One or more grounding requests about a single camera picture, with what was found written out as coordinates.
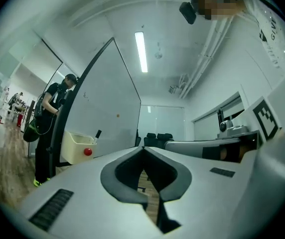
ceiling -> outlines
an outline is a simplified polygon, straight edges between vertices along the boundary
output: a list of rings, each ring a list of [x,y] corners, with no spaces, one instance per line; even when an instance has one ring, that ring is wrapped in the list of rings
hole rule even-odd
[[[48,83],[61,61],[40,41],[33,50],[22,60],[22,64],[34,75]]]
[[[114,37],[139,94],[169,95],[169,86],[194,70],[211,24],[198,17],[189,25],[179,12],[182,1],[72,0],[54,24],[84,64]],[[144,32],[148,73],[141,71],[138,31]]]

wooden floor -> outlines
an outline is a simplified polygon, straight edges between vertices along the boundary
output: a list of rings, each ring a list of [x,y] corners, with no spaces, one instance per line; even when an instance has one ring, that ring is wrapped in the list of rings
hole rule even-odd
[[[17,208],[36,189],[33,185],[35,158],[27,157],[28,143],[23,140],[20,128],[11,121],[7,121],[5,126],[5,145],[0,148],[0,202]],[[56,168],[56,174],[63,170]],[[159,195],[144,171],[139,180],[138,191],[148,196],[146,212],[156,222]]]

sneaker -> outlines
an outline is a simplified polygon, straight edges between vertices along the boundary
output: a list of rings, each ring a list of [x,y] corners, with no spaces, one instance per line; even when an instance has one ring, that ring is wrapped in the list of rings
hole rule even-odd
[[[38,182],[36,179],[34,179],[33,183],[34,183],[35,187],[39,187],[42,185],[42,183]]]

backpack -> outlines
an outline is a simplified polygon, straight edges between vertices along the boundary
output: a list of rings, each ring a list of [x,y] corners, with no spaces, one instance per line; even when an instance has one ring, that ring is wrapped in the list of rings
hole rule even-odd
[[[45,97],[45,93],[44,92],[42,95],[40,95],[38,97],[38,100],[36,102],[36,105],[35,105],[35,110],[34,110],[34,117],[36,119],[40,119],[43,115],[43,111],[45,110],[45,108],[42,106],[42,102],[43,102],[43,99]],[[55,94],[51,97],[51,99],[49,100],[49,103],[54,99],[55,95],[57,94],[57,91],[55,92]]]

ceiling light fixture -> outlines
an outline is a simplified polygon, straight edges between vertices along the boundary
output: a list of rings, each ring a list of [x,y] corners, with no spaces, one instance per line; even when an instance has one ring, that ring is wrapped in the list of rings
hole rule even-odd
[[[136,37],[139,59],[141,61],[142,72],[147,73],[148,68],[147,68],[147,58],[146,58],[146,49],[144,46],[143,32],[136,32],[135,37]]]
[[[58,70],[56,71],[60,76],[62,76],[63,78],[65,78],[65,76],[63,74],[61,74]]]

